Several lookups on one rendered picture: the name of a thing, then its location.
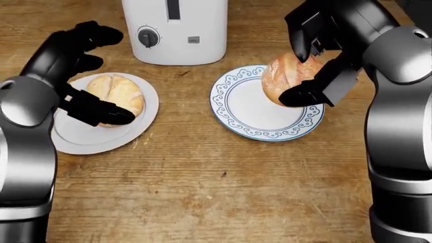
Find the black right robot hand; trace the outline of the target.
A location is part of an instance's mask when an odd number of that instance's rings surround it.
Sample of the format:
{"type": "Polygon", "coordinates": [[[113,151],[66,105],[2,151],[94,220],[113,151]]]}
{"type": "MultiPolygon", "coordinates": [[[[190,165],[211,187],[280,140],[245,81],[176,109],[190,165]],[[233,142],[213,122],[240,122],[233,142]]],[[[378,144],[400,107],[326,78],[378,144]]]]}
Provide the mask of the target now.
{"type": "Polygon", "coordinates": [[[301,63],[325,50],[341,50],[313,79],[280,95],[286,107],[333,107],[355,86],[365,50],[400,25],[378,0],[306,0],[284,20],[292,50],[301,63]]]}

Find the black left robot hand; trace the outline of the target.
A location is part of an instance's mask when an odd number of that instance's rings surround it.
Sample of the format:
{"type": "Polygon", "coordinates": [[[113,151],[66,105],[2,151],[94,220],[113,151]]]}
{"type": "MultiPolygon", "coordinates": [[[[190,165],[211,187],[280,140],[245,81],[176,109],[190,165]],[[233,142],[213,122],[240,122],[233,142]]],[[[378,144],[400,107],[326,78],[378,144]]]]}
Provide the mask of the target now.
{"type": "Polygon", "coordinates": [[[123,37],[116,28],[101,26],[95,21],[54,32],[36,50],[20,74],[48,82],[61,99],[59,108],[78,121],[93,127],[100,123],[128,125],[136,118],[132,112],[68,84],[76,74],[97,70],[103,65],[102,58],[87,52],[119,44],[123,37]]]}

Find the brown crusty bread roll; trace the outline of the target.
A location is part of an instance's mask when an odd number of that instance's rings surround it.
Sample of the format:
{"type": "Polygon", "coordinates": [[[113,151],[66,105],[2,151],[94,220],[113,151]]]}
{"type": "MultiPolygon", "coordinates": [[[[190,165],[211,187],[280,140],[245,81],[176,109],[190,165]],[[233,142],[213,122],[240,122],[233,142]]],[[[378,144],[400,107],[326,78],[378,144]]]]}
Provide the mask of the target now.
{"type": "Polygon", "coordinates": [[[280,95],[303,80],[312,80],[322,67],[323,64],[313,56],[302,63],[293,52],[282,54],[265,68],[261,81],[263,91],[270,101],[284,106],[279,101],[280,95]]]}

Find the pale round bread roll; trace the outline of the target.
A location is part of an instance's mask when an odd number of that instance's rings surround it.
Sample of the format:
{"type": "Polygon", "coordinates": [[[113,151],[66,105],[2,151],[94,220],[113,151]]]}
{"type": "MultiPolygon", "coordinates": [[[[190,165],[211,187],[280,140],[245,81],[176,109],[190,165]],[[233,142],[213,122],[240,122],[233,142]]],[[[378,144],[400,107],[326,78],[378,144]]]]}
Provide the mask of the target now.
{"type": "Polygon", "coordinates": [[[135,118],[145,109],[144,95],[140,87],[124,76],[101,74],[86,85],[86,91],[102,101],[127,109],[135,118]]]}

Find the plain white plate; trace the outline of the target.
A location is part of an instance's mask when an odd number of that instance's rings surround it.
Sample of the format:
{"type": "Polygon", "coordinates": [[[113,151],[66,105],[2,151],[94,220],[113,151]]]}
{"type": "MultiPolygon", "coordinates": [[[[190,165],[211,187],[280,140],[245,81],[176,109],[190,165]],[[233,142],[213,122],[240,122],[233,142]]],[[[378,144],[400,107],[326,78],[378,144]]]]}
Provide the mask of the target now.
{"type": "Polygon", "coordinates": [[[116,73],[135,82],[144,95],[144,111],[130,124],[106,128],[82,123],[61,109],[54,115],[51,133],[55,148],[71,155],[92,155],[121,147],[139,137],[155,120],[159,110],[159,97],[153,86],[138,76],[116,73]]]}

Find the blue patterned white plate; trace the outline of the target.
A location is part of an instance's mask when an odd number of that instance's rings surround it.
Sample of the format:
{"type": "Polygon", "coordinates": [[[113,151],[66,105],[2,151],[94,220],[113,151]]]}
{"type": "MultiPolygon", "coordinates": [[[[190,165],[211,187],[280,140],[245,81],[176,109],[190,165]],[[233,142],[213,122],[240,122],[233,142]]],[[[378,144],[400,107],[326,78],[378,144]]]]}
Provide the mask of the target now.
{"type": "Polygon", "coordinates": [[[227,129],[249,139],[281,142],[307,135],[321,123],[325,106],[272,103],[261,86],[266,67],[241,66],[218,78],[209,93],[211,111],[227,129]]]}

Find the white toaster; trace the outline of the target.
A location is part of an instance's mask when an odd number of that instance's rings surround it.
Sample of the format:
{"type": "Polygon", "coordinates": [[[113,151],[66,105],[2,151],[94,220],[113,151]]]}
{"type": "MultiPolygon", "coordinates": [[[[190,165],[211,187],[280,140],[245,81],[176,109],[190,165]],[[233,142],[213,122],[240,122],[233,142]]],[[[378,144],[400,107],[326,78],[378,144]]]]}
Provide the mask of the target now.
{"type": "Polygon", "coordinates": [[[228,0],[122,0],[132,52],[156,65],[214,63],[227,49],[228,0]]]}

